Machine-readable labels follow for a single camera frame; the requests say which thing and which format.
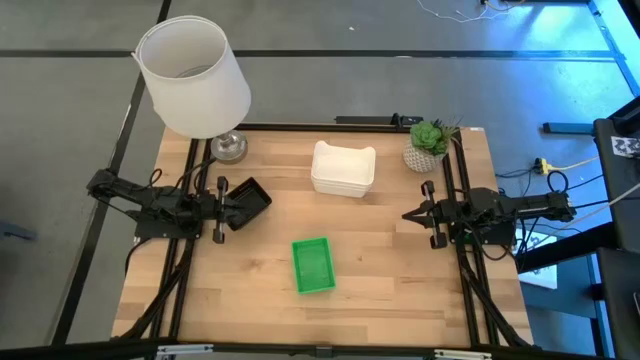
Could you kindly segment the white marker paper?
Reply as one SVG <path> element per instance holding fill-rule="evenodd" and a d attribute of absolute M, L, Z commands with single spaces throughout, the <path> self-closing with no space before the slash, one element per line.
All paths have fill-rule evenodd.
<path fill-rule="evenodd" d="M 616 156 L 640 158 L 640 138 L 612 136 L 611 145 Z"/>

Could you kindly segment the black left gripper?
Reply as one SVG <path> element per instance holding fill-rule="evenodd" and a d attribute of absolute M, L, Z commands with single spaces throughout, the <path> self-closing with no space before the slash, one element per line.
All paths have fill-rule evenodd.
<path fill-rule="evenodd" d="M 200 196 L 200 208 L 201 218 L 203 220 L 214 220 L 215 228 L 213 232 L 213 241 L 216 244 L 223 244 L 225 242 L 224 225 L 226 223 L 225 215 L 225 195 L 228 190 L 228 181 L 224 176 L 217 178 L 216 188 L 217 195 L 211 194 L 209 191 L 204 191 Z M 251 202 L 244 200 L 235 200 L 229 198 L 227 200 L 227 207 L 237 210 L 249 210 L 252 208 Z M 229 223 L 246 223 L 252 219 L 251 212 L 244 211 L 232 211 L 228 216 Z"/>

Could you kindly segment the black desk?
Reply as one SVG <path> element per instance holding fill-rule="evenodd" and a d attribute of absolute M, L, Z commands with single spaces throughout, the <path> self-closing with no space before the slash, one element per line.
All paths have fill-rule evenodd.
<path fill-rule="evenodd" d="M 616 231 L 618 247 L 640 253 L 640 96 L 636 97 L 607 118 L 593 123 L 595 143 L 604 174 L 607 196 L 610 201 L 630 192 L 624 199 L 609 208 Z M 616 155 L 614 139 L 637 139 L 637 158 Z"/>

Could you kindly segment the white patterned plant pot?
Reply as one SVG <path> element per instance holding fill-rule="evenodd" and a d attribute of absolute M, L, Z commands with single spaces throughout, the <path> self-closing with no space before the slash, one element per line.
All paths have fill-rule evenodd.
<path fill-rule="evenodd" d="M 402 157 L 409 169 L 417 173 L 427 173 L 439 167 L 446 154 L 432 155 L 424 150 L 414 147 L 408 142 L 403 150 Z"/>

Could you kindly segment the black mesh plastic basket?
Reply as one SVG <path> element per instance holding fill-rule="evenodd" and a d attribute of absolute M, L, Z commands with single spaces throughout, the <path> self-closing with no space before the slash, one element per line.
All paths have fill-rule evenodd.
<path fill-rule="evenodd" d="M 251 212 L 253 217 L 249 222 L 246 222 L 246 223 L 229 223 L 228 222 L 229 227 L 233 231 L 237 231 L 237 230 L 240 230 L 241 228 L 243 228 L 245 225 L 250 223 L 254 218 L 259 216 L 263 211 L 265 211 L 271 205 L 270 202 L 264 201 L 262 199 L 245 199 L 244 201 L 251 202 L 252 208 L 249 209 L 249 210 L 237 210 L 237 209 L 235 209 L 235 210 L 236 211 Z"/>
<path fill-rule="evenodd" d="M 238 201 L 245 199 L 262 199 L 272 203 L 271 197 L 253 177 L 248 178 L 230 191 L 227 194 L 227 197 L 228 199 L 231 198 Z"/>

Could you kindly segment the green succulent plant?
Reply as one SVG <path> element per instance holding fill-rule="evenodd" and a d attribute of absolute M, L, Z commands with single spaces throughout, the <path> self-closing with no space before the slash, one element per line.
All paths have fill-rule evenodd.
<path fill-rule="evenodd" d="M 459 129 L 436 119 L 414 124 L 410 129 L 410 140 L 414 148 L 433 156 L 448 151 L 449 142 Z"/>

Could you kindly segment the black long frame rail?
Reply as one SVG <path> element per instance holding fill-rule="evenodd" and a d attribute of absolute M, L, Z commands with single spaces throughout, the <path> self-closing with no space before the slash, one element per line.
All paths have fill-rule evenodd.
<path fill-rule="evenodd" d="M 103 342 L 47 345 L 28 348 L 0 350 L 0 360 L 131 360 L 156 356 L 162 345 L 212 344 L 212 353 L 256 353 L 307 355 L 319 359 L 336 356 L 384 356 L 420 357 L 434 359 L 432 347 L 370 347 L 332 345 L 288 345 L 288 344 L 240 344 L 240 343 L 180 343 L 172 338 L 115 339 Z M 493 360 L 625 360 L 601 356 L 587 356 L 563 352 L 544 351 L 536 347 L 505 347 L 478 345 L 466 349 L 491 353 Z"/>
<path fill-rule="evenodd" d="M 409 127 L 392 125 L 310 124 L 310 123 L 241 123 L 239 131 L 292 131 L 292 132 L 349 132 L 349 133 L 409 133 Z"/>

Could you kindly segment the silver metal bracket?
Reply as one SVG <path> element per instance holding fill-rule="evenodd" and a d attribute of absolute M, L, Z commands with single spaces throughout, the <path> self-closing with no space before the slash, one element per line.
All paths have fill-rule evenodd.
<path fill-rule="evenodd" d="M 212 353 L 212 344 L 162 345 L 157 348 L 155 360 L 172 360 L 180 355 Z"/>
<path fill-rule="evenodd" d="M 435 349 L 435 360 L 493 360 L 491 353 L 453 350 L 453 349 Z"/>

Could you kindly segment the white box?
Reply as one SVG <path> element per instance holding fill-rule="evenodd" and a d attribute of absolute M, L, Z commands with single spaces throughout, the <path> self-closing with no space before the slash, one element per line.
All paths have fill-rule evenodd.
<path fill-rule="evenodd" d="M 548 237 L 544 233 L 536 231 L 528 231 L 526 233 L 529 239 L 527 243 L 528 249 L 536 249 L 538 247 L 555 243 L 557 238 L 555 236 Z M 529 272 L 521 273 L 518 275 L 521 282 L 530 285 L 555 290 L 558 287 L 558 275 L 557 266 L 551 265 L 548 267 L 532 270 Z"/>

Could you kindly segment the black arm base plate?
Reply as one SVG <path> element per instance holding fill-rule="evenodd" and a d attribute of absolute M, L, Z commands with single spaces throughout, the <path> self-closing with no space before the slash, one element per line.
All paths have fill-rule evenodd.
<path fill-rule="evenodd" d="M 450 241 L 463 244 L 480 245 L 511 245 L 515 235 L 513 223 L 500 223 L 493 225 L 474 225 L 474 230 L 462 222 L 453 222 L 449 225 Z"/>
<path fill-rule="evenodd" d="M 175 219 L 157 213 L 134 211 L 135 236 L 140 238 L 196 238 L 201 234 L 203 221 L 196 218 Z"/>

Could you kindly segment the black panel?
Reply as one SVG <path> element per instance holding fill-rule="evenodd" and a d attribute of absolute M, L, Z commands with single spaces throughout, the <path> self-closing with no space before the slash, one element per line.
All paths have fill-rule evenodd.
<path fill-rule="evenodd" d="M 616 357 L 640 360 L 640 254 L 606 248 L 596 254 Z"/>

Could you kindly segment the white lamp shade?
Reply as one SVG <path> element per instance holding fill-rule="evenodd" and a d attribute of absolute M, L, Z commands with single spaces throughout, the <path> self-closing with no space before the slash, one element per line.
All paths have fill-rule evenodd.
<path fill-rule="evenodd" d="M 213 138 L 247 116 L 251 90 L 229 40 L 209 19 L 185 15 L 149 29 L 132 53 L 154 111 L 174 132 Z"/>

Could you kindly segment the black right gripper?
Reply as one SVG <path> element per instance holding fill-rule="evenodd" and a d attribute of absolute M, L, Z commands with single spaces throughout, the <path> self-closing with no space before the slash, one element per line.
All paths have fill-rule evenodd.
<path fill-rule="evenodd" d="M 422 184 L 422 194 L 427 197 L 416 209 L 402 215 L 403 219 L 432 228 L 432 249 L 445 248 L 449 242 L 463 243 L 465 232 L 462 225 L 462 203 L 456 199 L 435 201 L 435 185 L 431 180 Z"/>

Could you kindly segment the black diagonal beam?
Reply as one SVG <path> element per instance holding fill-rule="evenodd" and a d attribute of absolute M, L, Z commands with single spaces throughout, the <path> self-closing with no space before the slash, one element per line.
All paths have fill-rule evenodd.
<path fill-rule="evenodd" d="M 599 225 L 539 248 L 527 250 L 515 257 L 515 263 L 518 273 L 521 274 L 586 256 L 594 253 L 599 248 L 618 248 L 617 234 L 613 222 Z"/>

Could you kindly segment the black diagonal frame brace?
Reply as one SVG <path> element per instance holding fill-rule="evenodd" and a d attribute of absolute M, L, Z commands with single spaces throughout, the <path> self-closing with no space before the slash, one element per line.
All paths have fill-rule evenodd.
<path fill-rule="evenodd" d="M 488 312 L 489 318 L 495 323 L 497 329 L 503 335 L 508 345 L 510 347 L 530 347 L 530 344 L 521 338 L 515 329 L 507 322 L 493 302 L 487 290 L 482 286 L 480 280 L 474 275 L 473 270 L 466 265 L 463 265 L 461 270 L 463 278 L 479 298 L 484 309 Z"/>
<path fill-rule="evenodd" d="M 161 307 L 165 304 L 177 283 L 185 276 L 186 270 L 190 267 L 190 261 L 191 256 L 183 252 L 178 265 L 170 274 L 166 283 L 159 288 L 158 293 L 149 306 L 135 321 L 132 327 L 120 336 L 120 339 L 136 339 L 143 335 L 153 318 L 160 312 Z"/>

